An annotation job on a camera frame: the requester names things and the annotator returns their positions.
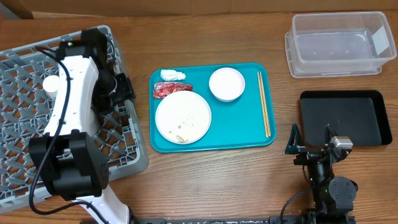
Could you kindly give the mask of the left wooden chopstick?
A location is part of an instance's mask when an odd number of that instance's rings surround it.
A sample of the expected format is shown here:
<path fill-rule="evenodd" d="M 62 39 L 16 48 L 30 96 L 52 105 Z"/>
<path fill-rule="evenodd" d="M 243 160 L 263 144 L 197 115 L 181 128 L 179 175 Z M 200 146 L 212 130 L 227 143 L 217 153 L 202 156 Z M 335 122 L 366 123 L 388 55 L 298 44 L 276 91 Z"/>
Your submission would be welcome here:
<path fill-rule="evenodd" d="M 258 79 L 258 85 L 259 85 L 259 94 L 260 94 L 260 98 L 261 98 L 265 135 L 266 135 L 266 138 L 268 138 L 269 131 L 268 131 L 268 121 L 267 121 L 267 107 L 266 107 L 266 102 L 265 102 L 265 98 L 264 98 L 264 87 L 263 87 L 263 82 L 262 82 L 261 71 L 259 71 L 257 73 L 257 79 Z"/>

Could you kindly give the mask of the teal plastic serving tray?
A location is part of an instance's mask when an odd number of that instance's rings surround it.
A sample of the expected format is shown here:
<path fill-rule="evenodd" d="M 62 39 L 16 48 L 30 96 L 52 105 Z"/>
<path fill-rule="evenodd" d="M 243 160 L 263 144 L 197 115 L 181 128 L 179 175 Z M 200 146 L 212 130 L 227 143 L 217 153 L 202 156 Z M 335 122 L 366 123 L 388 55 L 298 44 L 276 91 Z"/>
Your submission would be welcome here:
<path fill-rule="evenodd" d="M 149 80 L 150 143 L 163 153 L 270 145 L 277 134 L 266 69 L 259 63 L 166 69 Z"/>

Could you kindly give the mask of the grey plastic dish rack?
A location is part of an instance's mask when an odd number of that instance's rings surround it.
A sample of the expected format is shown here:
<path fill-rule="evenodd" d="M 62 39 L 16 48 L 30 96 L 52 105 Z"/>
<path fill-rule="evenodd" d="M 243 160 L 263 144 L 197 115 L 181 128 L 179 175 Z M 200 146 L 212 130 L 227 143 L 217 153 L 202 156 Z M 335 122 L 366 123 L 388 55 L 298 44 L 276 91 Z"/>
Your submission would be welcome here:
<path fill-rule="evenodd" d="M 43 134 L 55 103 L 42 84 L 58 73 L 57 64 L 35 48 L 55 50 L 60 42 L 77 40 L 80 35 L 72 32 L 1 51 L 1 213 L 29 204 L 35 167 L 28 143 Z M 149 156 L 133 102 L 118 104 L 99 123 L 93 139 L 108 158 L 110 180 L 148 168 Z"/>

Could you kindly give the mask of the clear plastic bin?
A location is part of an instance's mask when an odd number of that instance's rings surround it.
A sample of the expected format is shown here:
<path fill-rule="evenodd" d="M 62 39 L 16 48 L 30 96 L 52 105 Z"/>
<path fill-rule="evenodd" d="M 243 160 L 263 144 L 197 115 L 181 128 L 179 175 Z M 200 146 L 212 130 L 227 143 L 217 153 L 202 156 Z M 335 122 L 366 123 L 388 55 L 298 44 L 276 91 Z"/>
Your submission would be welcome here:
<path fill-rule="evenodd" d="M 377 75 L 397 57 L 387 18 L 377 11 L 296 14 L 285 53 L 294 78 Z"/>

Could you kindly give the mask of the crumpled white napkin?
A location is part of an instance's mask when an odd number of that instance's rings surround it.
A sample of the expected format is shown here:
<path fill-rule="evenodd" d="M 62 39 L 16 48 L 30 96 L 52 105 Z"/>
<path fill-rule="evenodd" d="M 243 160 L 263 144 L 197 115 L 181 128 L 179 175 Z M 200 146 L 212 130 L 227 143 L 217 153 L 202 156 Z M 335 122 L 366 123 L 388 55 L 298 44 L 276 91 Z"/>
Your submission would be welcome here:
<path fill-rule="evenodd" d="M 160 77 L 164 81 L 171 82 L 171 81 L 179 81 L 186 79 L 186 74 L 176 70 L 161 70 Z"/>

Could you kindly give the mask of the right wooden chopstick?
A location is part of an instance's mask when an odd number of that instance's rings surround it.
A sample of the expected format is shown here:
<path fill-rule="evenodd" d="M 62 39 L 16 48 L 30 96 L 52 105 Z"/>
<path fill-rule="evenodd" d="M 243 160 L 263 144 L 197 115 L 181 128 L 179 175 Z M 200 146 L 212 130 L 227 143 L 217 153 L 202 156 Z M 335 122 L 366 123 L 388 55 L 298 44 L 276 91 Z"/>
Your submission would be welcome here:
<path fill-rule="evenodd" d="M 271 136 L 271 129 L 270 129 L 270 124 L 269 124 L 269 116 L 268 116 L 268 112 L 267 112 L 265 89 L 264 89 L 264 83 L 263 83 L 261 71 L 259 71 L 258 76 L 259 76 L 259 87 L 260 87 L 260 92 L 261 92 L 261 96 L 262 96 L 262 110 L 263 110 L 263 115 L 264 115 L 264 126 L 266 129 L 266 137 L 269 138 Z"/>

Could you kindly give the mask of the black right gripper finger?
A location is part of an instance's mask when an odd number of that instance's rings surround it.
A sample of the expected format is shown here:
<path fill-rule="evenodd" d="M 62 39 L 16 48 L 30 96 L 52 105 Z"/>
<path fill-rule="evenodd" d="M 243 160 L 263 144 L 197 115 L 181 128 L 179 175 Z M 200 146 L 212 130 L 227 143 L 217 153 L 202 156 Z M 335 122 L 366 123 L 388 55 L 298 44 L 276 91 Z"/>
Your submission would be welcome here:
<path fill-rule="evenodd" d="M 300 149 L 303 148 L 303 139 L 296 123 L 292 125 L 290 137 L 287 143 L 287 149 Z"/>
<path fill-rule="evenodd" d="M 325 126 L 325 143 L 329 144 L 333 137 L 337 136 L 337 134 L 332 130 L 331 126 L 327 124 Z"/>

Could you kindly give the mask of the white pink bowl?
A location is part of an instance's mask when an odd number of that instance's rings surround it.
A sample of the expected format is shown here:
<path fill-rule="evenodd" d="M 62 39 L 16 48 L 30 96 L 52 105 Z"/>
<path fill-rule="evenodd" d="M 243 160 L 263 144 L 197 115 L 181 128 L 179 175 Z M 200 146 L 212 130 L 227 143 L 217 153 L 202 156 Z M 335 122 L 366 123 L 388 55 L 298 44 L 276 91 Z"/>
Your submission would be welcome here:
<path fill-rule="evenodd" d="M 209 79 L 209 88 L 214 97 L 223 102 L 238 99 L 246 86 L 243 75 L 234 68 L 223 67 L 214 71 Z"/>

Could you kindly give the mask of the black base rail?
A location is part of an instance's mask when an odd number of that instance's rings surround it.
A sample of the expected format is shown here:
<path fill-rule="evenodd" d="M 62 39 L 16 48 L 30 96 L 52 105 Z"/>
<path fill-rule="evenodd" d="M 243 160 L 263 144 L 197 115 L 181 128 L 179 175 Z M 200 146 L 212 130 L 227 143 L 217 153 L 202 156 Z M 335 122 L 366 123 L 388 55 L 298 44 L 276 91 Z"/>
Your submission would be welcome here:
<path fill-rule="evenodd" d="M 166 220 L 164 218 L 147 218 L 137 219 L 134 223 L 140 224 L 281 224 L 280 216 L 270 216 L 268 218 L 255 218 L 255 219 L 191 219 L 191 220 Z M 302 216 L 284 216 L 283 223 L 285 224 L 299 224 L 299 223 L 311 223 Z M 354 217 L 348 217 L 348 220 L 337 221 L 320 221 L 312 223 L 349 223 L 355 224 L 356 220 Z"/>

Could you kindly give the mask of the black plastic tray bin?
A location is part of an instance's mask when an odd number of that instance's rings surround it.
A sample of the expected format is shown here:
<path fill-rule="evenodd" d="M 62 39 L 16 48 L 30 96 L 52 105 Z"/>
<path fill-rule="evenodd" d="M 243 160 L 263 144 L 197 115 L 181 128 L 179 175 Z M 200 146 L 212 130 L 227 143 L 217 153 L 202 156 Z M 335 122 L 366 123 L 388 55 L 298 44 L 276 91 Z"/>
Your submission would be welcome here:
<path fill-rule="evenodd" d="M 377 90 L 304 91 L 299 99 L 303 138 L 307 145 L 322 146 L 325 126 L 348 136 L 355 146 L 380 146 L 392 142 L 382 94 Z"/>

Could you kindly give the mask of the white cup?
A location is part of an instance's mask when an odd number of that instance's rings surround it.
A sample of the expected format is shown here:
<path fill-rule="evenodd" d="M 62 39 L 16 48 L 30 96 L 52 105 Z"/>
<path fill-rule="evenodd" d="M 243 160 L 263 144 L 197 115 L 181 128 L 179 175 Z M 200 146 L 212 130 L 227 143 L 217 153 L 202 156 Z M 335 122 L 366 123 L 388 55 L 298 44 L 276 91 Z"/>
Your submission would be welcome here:
<path fill-rule="evenodd" d="M 47 78 L 44 79 L 42 86 L 46 94 L 51 99 L 55 99 L 59 89 L 59 76 L 57 75 L 48 76 Z"/>

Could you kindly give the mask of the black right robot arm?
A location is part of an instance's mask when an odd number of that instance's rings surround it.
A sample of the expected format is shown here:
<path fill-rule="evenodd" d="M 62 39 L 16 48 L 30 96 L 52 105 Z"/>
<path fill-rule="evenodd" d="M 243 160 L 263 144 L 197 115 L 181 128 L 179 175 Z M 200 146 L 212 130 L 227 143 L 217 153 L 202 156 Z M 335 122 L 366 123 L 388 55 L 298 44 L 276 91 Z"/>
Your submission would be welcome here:
<path fill-rule="evenodd" d="M 301 166 L 310 187 L 292 196 L 282 207 L 280 222 L 285 223 L 284 212 L 297 197 L 311 192 L 313 208 L 292 219 L 292 223 L 354 223 L 348 215 L 354 209 L 358 191 L 356 182 L 337 177 L 333 164 L 343 161 L 353 150 L 353 143 L 347 136 L 337 135 L 329 125 L 325 126 L 325 144 L 322 149 L 304 146 L 297 124 L 292 125 L 285 153 L 295 155 L 294 164 Z"/>

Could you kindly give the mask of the wooden chopstick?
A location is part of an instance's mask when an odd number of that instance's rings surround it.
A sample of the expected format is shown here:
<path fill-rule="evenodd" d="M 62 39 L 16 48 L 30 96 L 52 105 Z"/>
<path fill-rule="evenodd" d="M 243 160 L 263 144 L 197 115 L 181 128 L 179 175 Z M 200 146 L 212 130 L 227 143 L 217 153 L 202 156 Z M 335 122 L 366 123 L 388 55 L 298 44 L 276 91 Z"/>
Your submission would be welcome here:
<path fill-rule="evenodd" d="M 267 121 L 267 107 L 266 107 L 266 102 L 265 102 L 265 98 L 264 98 L 264 87 L 263 87 L 263 82 L 262 82 L 261 71 L 259 71 L 257 73 L 257 79 L 258 79 L 258 85 L 259 85 L 259 94 L 260 94 L 260 98 L 261 98 L 265 135 L 266 135 L 266 138 L 268 138 L 269 131 L 268 131 L 268 121 Z"/>
<path fill-rule="evenodd" d="M 264 115 L 264 126 L 266 129 L 266 137 L 269 138 L 271 136 L 271 129 L 270 129 L 270 124 L 269 124 L 269 116 L 268 116 L 268 112 L 267 112 L 265 89 L 264 89 L 264 83 L 263 83 L 261 71 L 259 71 L 258 76 L 259 76 L 259 87 L 260 87 L 260 92 L 261 92 L 261 96 L 262 96 L 262 110 L 263 110 L 263 115 Z"/>

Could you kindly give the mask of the red snack wrapper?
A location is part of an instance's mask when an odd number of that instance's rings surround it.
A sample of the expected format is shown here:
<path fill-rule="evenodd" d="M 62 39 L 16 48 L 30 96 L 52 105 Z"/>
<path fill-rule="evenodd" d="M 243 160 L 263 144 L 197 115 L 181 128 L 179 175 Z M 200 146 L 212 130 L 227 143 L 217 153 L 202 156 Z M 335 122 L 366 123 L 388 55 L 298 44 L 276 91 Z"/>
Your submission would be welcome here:
<path fill-rule="evenodd" d="M 193 86 L 180 82 L 157 82 L 154 86 L 154 99 L 163 99 L 171 93 L 177 91 L 193 91 Z"/>

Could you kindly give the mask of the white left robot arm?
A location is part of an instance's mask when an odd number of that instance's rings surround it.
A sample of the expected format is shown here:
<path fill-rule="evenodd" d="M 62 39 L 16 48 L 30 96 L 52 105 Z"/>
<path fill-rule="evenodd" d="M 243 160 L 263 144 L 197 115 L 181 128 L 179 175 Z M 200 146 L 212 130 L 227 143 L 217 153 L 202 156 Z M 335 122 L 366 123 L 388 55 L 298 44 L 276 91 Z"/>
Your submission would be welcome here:
<path fill-rule="evenodd" d="M 58 49 L 37 50 L 58 64 L 58 89 L 43 136 L 29 141 L 37 170 L 29 206 L 51 215 L 82 206 L 98 223 L 133 223 L 131 209 L 109 186 L 109 164 L 92 138 L 98 117 L 135 97 L 124 73 L 107 61 L 110 40 L 97 28 L 83 30 L 80 39 L 63 41 Z"/>

